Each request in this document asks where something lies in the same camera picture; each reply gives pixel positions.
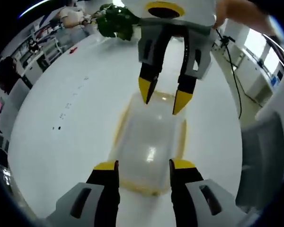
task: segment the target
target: green plant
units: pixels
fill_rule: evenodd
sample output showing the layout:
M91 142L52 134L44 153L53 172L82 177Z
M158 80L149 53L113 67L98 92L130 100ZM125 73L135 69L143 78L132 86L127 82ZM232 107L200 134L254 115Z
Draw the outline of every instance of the green plant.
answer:
M136 17L127 7L114 4L104 4L96 12L99 32L105 37L118 37L130 41L133 36L133 26L139 24Z

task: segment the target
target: white robot body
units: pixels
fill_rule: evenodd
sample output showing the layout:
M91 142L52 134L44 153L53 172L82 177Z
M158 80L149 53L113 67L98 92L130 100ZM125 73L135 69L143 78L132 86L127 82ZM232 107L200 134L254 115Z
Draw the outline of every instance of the white robot body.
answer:
M171 19L172 24L190 22L208 27L212 27L216 21L216 0L122 0L122 2L140 18L165 18ZM175 11L178 15L161 17L160 14L151 13L151 9L154 8L167 8L170 12Z

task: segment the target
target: white shirt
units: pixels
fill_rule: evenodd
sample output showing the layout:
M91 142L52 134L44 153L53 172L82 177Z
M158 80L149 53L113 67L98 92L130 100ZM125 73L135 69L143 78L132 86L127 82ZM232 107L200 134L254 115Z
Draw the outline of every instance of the white shirt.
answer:
M68 17L71 22L80 22L84 18L83 8L80 6L66 6L60 11L60 18ZM80 25L77 25L73 28L81 28Z

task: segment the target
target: black cable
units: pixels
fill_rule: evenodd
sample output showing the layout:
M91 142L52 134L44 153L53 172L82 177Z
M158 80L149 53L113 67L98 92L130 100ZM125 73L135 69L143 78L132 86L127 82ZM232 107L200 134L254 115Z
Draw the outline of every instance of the black cable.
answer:
M220 32L216 29L219 37L221 39L223 39L222 35L220 34ZM239 103L240 103L240 114L239 114L239 119L241 118L241 115L242 115L242 101L241 101L241 95L240 95L240 92L239 92L239 88L238 88L238 84L237 84L237 81L236 81L236 77L235 77L235 72L233 70L233 66L234 64L232 63L232 60L231 60L231 54L229 53L229 49L227 46L225 46L226 48L226 51L227 51L227 54L228 54L228 58L229 58L229 63L231 64L231 71L232 71L232 75L233 75L233 79L235 81L235 84L236 84L236 89L237 89L237 92L238 92L238 96L239 96Z

